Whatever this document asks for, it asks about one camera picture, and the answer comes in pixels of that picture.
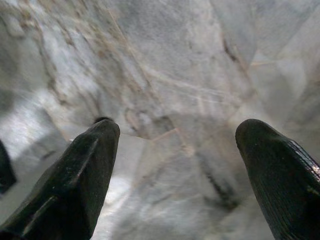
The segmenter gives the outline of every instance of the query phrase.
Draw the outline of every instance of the marble surface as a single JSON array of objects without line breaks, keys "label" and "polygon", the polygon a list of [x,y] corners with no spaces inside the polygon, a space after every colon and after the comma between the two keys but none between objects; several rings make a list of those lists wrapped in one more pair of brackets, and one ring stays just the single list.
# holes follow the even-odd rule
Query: marble surface
[{"label": "marble surface", "polygon": [[319,4],[0,1],[18,179],[109,116],[123,137],[93,240],[273,239],[234,134],[258,118],[320,157]]}]

